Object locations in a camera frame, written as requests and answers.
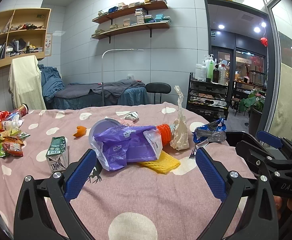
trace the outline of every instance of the polka dot blanket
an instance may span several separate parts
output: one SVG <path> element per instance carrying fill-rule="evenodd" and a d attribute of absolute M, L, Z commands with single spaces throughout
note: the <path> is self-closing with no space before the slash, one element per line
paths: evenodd
<path fill-rule="evenodd" d="M 13 231 L 16 202 L 23 179 L 51 176 L 45 158 L 52 137 L 68 139 L 69 162 L 75 162 L 90 148 L 88 134 L 99 120 L 119 119 L 127 112 L 136 111 L 136 125 L 172 124 L 177 117 L 177 106 L 170 103 L 140 106 L 89 107 L 81 110 L 32 110 L 23 117 L 21 130 L 30 133 L 23 147 L 24 156 L 0 158 L 0 215 Z M 95 239 L 175 240 L 196 239 L 209 223 L 219 205 L 199 168 L 189 159 L 194 147 L 192 133 L 196 127 L 208 123 L 203 117 L 183 110 L 186 116 L 190 148 L 177 151 L 165 146 L 164 151 L 180 160 L 181 165 L 166 175 L 135 163 L 117 171 L 97 172 L 94 168 L 79 196 L 71 200 L 78 217 Z M 87 128 L 86 135 L 75 138 L 77 126 Z M 210 143 L 207 152 L 221 161 L 228 170 L 254 178 L 235 148 L 226 142 Z M 48 210 L 59 233 L 66 235 L 50 199 Z M 239 221 L 238 209 L 227 235 Z"/>

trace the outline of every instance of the blue gripper pad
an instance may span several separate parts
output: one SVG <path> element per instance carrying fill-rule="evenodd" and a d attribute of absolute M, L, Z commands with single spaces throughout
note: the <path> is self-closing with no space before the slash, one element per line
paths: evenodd
<path fill-rule="evenodd" d="M 265 131 L 259 131 L 257 133 L 257 138 L 276 149 L 281 148 L 283 146 L 281 140 L 278 137 Z"/>
<path fill-rule="evenodd" d="M 227 198 L 225 181 L 201 149 L 196 152 L 196 164 L 214 197 L 224 202 Z"/>
<path fill-rule="evenodd" d="M 82 162 L 78 165 L 77 169 L 74 170 L 72 175 L 66 181 L 66 190 L 64 197 L 69 202 L 71 199 L 78 197 L 79 192 L 83 188 L 89 174 L 92 172 L 96 165 L 96 153 L 91 150 Z"/>

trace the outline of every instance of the green and white box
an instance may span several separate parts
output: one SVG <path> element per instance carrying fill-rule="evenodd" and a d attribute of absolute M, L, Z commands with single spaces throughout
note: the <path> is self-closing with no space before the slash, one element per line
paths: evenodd
<path fill-rule="evenodd" d="M 64 136 L 52 138 L 46 159 L 52 172 L 64 171 L 68 167 L 68 148 Z"/>

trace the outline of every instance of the cream towel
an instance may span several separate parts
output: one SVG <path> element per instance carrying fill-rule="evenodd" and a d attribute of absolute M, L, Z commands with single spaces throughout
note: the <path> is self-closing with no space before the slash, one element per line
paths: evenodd
<path fill-rule="evenodd" d="M 41 86 L 41 73 L 34 55 L 14 58 L 9 70 L 9 89 L 15 107 L 27 104 L 29 109 L 46 109 Z"/>

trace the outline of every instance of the red lantern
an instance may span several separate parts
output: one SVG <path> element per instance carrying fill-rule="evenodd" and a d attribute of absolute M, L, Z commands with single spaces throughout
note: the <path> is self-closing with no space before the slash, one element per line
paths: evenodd
<path fill-rule="evenodd" d="M 262 38 L 261 38 L 261 43 L 262 43 L 265 47 L 267 47 L 267 45 L 268 45 L 267 38 L 262 37 Z"/>

